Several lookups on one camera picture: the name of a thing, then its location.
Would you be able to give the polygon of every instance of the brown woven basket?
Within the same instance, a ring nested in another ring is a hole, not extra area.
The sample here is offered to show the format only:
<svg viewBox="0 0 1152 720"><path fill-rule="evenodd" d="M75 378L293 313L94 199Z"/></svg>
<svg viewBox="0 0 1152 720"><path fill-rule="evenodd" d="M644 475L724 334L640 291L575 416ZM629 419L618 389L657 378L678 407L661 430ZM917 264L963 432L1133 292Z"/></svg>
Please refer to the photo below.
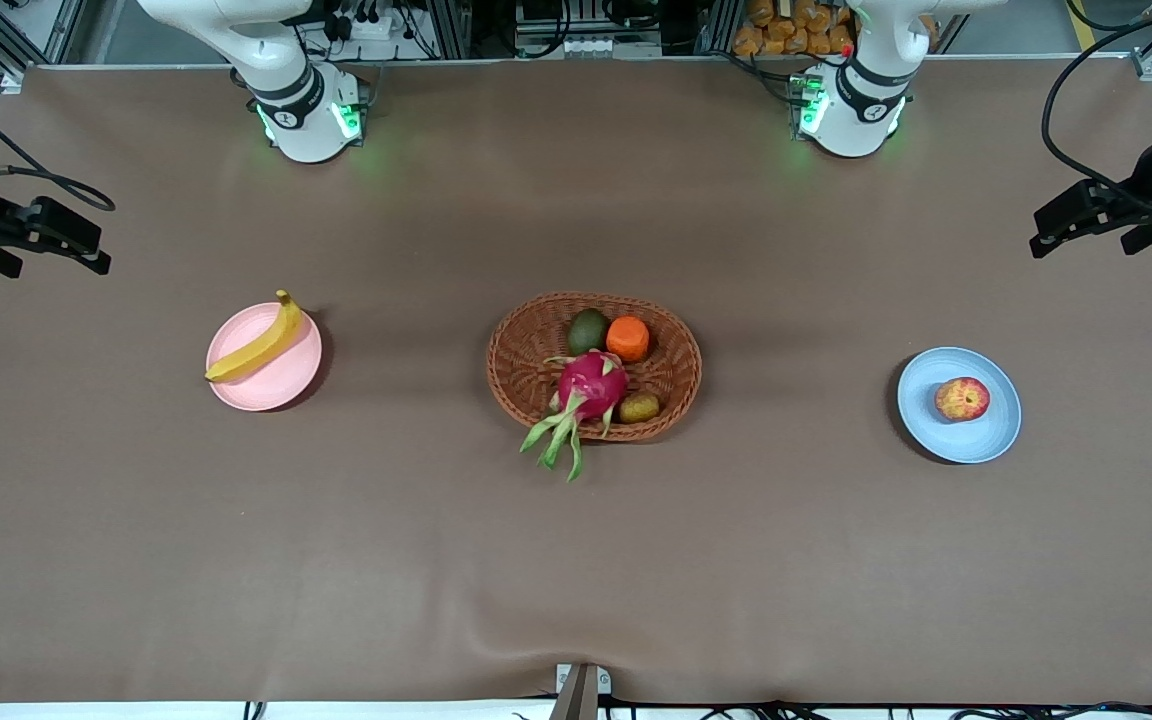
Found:
<svg viewBox="0 0 1152 720"><path fill-rule="evenodd" d="M612 432L604 439L643 441L673 427L700 387L700 348L676 314L632 297L553 291L516 306L500 320L488 342L488 384L497 402L528 427L548 414L562 369L544 361L568 355L567 325L586 306L596 306L613 320L635 314L652 331L649 355L641 363L627 363L626 372L630 374L630 392L646 389L660 399L660 415L646 423L612 423ZM602 424L585 420L579 437L602 438Z"/></svg>

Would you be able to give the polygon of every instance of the green avocado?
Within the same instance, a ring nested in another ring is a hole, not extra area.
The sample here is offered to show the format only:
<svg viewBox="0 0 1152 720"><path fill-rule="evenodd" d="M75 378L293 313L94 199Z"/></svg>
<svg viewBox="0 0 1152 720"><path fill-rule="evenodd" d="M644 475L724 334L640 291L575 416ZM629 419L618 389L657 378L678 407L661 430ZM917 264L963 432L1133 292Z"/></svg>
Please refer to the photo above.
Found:
<svg viewBox="0 0 1152 720"><path fill-rule="evenodd" d="M611 325L607 314L599 313L592 306L581 310L573 318L571 327L567 328L567 351L575 357L590 350L604 350Z"/></svg>

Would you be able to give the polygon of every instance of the pink plate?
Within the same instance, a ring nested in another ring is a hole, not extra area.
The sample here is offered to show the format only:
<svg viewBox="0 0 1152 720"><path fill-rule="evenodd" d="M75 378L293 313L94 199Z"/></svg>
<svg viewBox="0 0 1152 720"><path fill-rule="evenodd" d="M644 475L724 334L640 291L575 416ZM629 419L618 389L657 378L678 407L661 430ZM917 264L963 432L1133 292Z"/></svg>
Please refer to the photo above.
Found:
<svg viewBox="0 0 1152 720"><path fill-rule="evenodd" d="M220 325L220 329L215 332L215 338L211 338L205 369L259 338L260 333L274 324L275 316L278 316L278 302L262 302L260 305L251 305L225 320L225 325ZM319 334L319 327L314 324L314 318L308 314L305 320L306 323L301 324L296 342L293 342L287 351L247 378L232 382L207 382L211 392L227 406L252 414L273 410L296 400L296 396L314 380L323 361L323 336Z"/></svg>

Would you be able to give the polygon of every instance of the apple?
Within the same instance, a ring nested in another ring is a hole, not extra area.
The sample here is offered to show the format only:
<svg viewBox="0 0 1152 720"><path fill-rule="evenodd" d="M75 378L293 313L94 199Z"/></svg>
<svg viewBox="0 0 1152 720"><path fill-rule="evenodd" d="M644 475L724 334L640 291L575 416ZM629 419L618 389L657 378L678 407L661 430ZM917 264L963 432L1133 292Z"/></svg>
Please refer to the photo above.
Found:
<svg viewBox="0 0 1152 720"><path fill-rule="evenodd" d="M935 389L935 409L947 420L975 420L990 409L990 392L975 378L954 378Z"/></svg>

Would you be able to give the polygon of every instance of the yellow banana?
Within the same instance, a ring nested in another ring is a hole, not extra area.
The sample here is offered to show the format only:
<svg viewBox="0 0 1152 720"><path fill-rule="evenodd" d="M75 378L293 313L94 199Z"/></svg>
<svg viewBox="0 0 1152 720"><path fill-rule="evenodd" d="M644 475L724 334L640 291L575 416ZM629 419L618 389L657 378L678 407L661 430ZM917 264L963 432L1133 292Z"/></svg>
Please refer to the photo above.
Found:
<svg viewBox="0 0 1152 720"><path fill-rule="evenodd" d="M229 382L247 378L291 347L296 332L301 329L301 306L283 290L278 291L278 302L274 324L256 340L212 363L207 367L207 381Z"/></svg>

